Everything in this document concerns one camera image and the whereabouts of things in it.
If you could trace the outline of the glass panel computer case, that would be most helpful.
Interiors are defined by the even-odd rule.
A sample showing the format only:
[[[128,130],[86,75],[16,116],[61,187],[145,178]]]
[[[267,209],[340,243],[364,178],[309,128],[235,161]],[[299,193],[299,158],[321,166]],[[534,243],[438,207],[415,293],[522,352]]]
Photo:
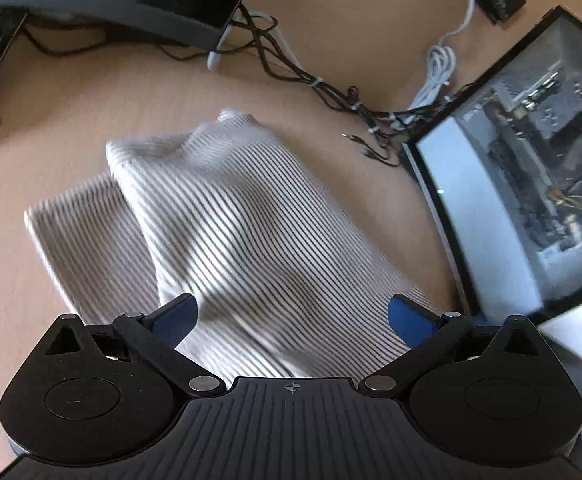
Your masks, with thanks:
[[[463,309],[582,304],[582,21],[554,8],[402,148]]]

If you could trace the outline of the striped beige knit garment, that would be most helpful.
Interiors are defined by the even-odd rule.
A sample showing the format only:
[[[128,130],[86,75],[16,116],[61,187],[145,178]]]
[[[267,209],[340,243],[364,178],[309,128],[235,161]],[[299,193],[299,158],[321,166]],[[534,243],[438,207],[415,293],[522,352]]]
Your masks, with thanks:
[[[178,350],[226,382],[364,379],[408,350],[388,305],[424,296],[268,129],[226,110],[174,136],[115,140],[108,171],[26,211],[86,323],[198,304]]]

